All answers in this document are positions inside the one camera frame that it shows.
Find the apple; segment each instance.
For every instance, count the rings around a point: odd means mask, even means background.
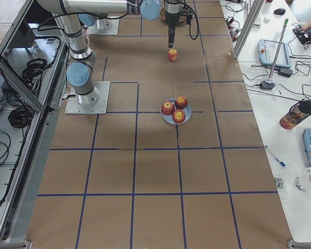
[[[186,119],[185,111],[181,109],[176,109],[172,114],[172,119],[176,123],[182,123]]]
[[[188,99],[185,96],[179,96],[174,101],[176,108],[184,109],[188,105]]]
[[[167,53],[167,57],[169,59],[169,61],[175,61],[177,59],[178,53],[176,51],[176,49],[172,48],[168,51]]]
[[[161,106],[161,113],[163,115],[171,115],[175,110],[175,105],[171,101],[166,101]]]

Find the computer mouse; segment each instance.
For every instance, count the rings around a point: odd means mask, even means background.
[[[274,10],[274,14],[276,14],[276,15],[283,16],[285,13],[286,13],[286,10],[283,8],[279,8],[279,9]]]

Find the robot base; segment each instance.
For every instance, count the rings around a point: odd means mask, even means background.
[[[106,114],[109,96],[109,81],[96,81],[94,87],[100,92],[99,100],[96,103],[81,105],[76,98],[68,99],[65,114]],[[70,95],[75,95],[72,88]]]
[[[112,20],[109,29],[100,31],[95,26],[88,27],[87,35],[118,35],[120,20]]]

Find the white mug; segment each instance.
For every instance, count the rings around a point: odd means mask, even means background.
[[[305,174],[296,177],[294,180],[296,188],[300,191],[306,192],[311,189],[311,167],[305,169]]]

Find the pen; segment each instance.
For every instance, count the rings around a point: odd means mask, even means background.
[[[285,164],[284,162],[282,162],[282,161],[271,151],[271,149],[268,147],[268,145],[265,146],[265,149],[268,150],[268,152],[275,158],[275,160],[277,160],[277,161],[280,163],[280,165],[281,165],[282,167],[285,167],[285,166],[286,166],[286,164]]]

